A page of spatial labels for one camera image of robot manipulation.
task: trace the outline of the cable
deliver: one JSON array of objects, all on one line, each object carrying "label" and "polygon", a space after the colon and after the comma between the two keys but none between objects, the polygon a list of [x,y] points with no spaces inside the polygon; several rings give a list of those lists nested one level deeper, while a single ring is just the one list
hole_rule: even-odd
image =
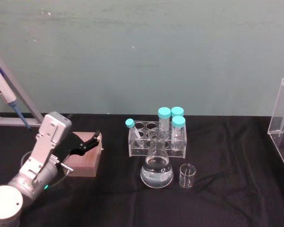
[{"label": "cable", "polygon": [[30,154],[30,153],[32,153],[32,152],[29,151],[29,152],[25,153],[25,154],[22,156],[21,162],[20,162],[20,168],[23,166],[23,161],[24,161],[25,157],[26,157],[28,154]]},{"label": "cable", "polygon": [[64,177],[62,177],[62,178],[61,178],[59,181],[57,181],[56,183],[50,185],[49,188],[52,188],[52,187],[56,186],[58,183],[60,183],[61,181],[63,181],[63,180],[68,176],[68,174],[70,174],[70,171],[69,171],[69,170],[66,172],[66,174],[65,174]]}]

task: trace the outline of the blue cap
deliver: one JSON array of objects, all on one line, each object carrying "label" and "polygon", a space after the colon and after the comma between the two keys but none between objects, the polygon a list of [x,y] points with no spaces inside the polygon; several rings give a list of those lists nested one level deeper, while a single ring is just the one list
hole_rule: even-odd
[{"label": "blue cap", "polygon": [[183,128],[185,126],[185,118],[182,116],[175,116],[172,118],[172,126],[177,128]]},{"label": "blue cap", "polygon": [[126,124],[127,128],[132,128],[132,127],[134,126],[134,121],[133,121],[133,119],[128,118],[128,119],[125,121],[125,124]]},{"label": "blue cap", "polygon": [[184,116],[184,110],[182,107],[179,107],[179,106],[176,106],[176,107],[173,107],[171,109],[171,116],[172,117],[175,117],[175,116]]},{"label": "blue cap", "polygon": [[170,117],[170,109],[168,107],[161,107],[158,110],[158,116],[159,116],[159,118],[163,118],[163,119],[169,118]]}]

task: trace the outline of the water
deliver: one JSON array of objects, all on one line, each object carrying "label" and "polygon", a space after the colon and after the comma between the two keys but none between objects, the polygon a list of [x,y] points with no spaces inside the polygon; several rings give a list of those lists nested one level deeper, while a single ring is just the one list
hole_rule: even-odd
[{"label": "water", "polygon": [[150,156],[146,157],[141,169],[142,181],[151,188],[163,188],[173,179],[173,171],[168,157]]}]

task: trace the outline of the black tablecloth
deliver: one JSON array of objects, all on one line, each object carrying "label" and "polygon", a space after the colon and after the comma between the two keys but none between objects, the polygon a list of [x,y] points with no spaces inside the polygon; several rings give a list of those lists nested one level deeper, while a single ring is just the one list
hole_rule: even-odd
[{"label": "black tablecloth", "polygon": [[[125,120],[156,116],[75,114],[72,131],[103,133],[95,178],[68,177],[45,190],[21,216],[22,227],[284,227],[284,166],[267,135],[268,117],[187,116],[186,158],[171,158],[172,184],[140,180],[143,157],[128,157]],[[19,170],[37,129],[0,126],[0,184]],[[195,165],[194,189],[178,184]]]}]

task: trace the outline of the erlenmeyer flask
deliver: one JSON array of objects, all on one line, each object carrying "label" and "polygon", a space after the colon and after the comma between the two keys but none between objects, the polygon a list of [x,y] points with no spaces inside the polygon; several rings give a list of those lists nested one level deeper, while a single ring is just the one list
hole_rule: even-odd
[{"label": "erlenmeyer flask", "polygon": [[151,188],[167,186],[174,174],[165,149],[165,139],[151,139],[145,162],[142,166],[140,177]]}]

